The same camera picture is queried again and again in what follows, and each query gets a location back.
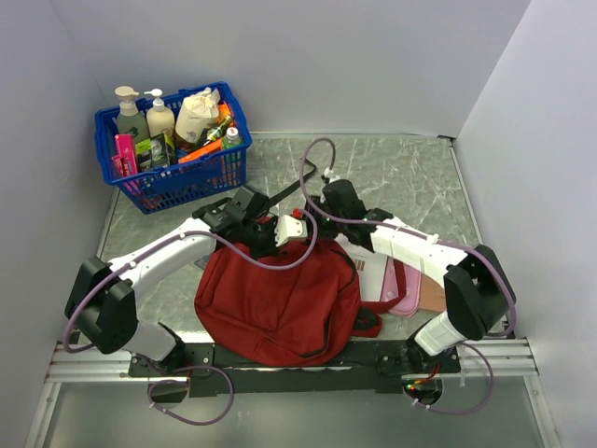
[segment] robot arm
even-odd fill
[[[323,193],[323,199],[311,199],[332,216],[382,221],[408,232],[363,221],[338,224],[310,210],[316,216],[320,237],[344,233],[351,243],[400,260],[445,288],[447,312],[427,322],[407,341],[414,365],[440,357],[464,339],[481,339],[506,313],[507,301],[492,276],[465,251],[437,245],[436,235],[417,232],[383,210],[367,210],[348,180],[328,183]],[[254,258],[273,255],[287,241],[312,234],[310,222],[293,217],[263,220],[269,208],[267,196],[245,186],[232,200],[200,208],[177,229],[129,255],[108,263],[89,259],[79,270],[66,316],[72,315],[100,281],[129,264],[128,271],[108,283],[88,303],[76,324],[102,353],[125,349],[148,356],[165,369],[179,367],[185,344],[164,325],[139,321],[141,299],[167,275],[217,250],[220,245],[210,234],[249,246]],[[505,278],[492,250],[482,245],[477,250]],[[138,259],[141,254],[146,257]]]
[[[464,250],[439,245],[437,235],[416,231],[388,212],[367,210],[350,181],[328,182],[323,188],[323,199],[312,196],[311,202],[333,217],[357,222],[330,223],[317,209],[307,206],[317,215],[323,234],[327,232],[327,236],[333,237],[343,233],[354,245],[402,261],[444,288],[447,311],[427,322],[407,341],[414,357],[428,361],[460,341],[478,341],[506,314],[507,299],[483,263]],[[367,225],[364,221],[390,226]],[[491,263],[504,279],[512,300],[516,300],[493,251],[485,245],[478,245],[475,251]]]

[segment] pump dispenser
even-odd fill
[[[169,137],[174,135],[174,112],[166,107],[160,89],[146,91],[146,95],[154,97],[153,107],[147,111],[147,125],[149,126],[149,135],[155,137],[161,133],[167,133]]]
[[[120,100],[120,113],[116,118],[118,133],[129,133],[132,135],[135,144],[149,138],[146,118],[139,112],[137,105],[134,103],[134,99],[139,96],[139,92],[134,91],[129,86],[121,86],[114,93]]]

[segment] white enclosure wall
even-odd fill
[[[595,446],[597,3],[533,0],[456,151],[566,447]]]
[[[0,2],[0,446],[21,447],[62,310],[110,190],[93,147],[101,92],[46,0]]]
[[[106,99],[228,81],[253,131],[457,135],[529,0],[51,0]]]

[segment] red bag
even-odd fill
[[[293,242],[262,261],[286,265],[306,250]],[[227,247],[216,251],[195,311],[217,343],[242,357],[274,367],[317,366],[339,354],[351,335],[377,336],[377,313],[401,299],[361,302],[353,261],[335,241],[319,240],[303,263],[287,271],[260,268]]]

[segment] blue basket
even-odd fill
[[[112,156],[117,154],[114,136],[118,133],[116,117],[119,107],[102,109],[95,114],[95,149],[102,165],[104,181],[118,186],[143,213],[154,213],[181,203],[195,201],[228,189],[236,189],[246,179],[246,150],[253,143],[246,125],[246,118],[238,100],[225,82],[216,82],[194,89],[182,89],[177,94],[164,96],[164,103],[178,116],[183,99],[206,87],[218,89],[220,103],[226,103],[235,126],[244,143],[230,149],[223,149],[206,155],[196,161],[180,163],[168,168],[121,177]],[[152,101],[141,99],[136,102],[142,113],[151,108]]]

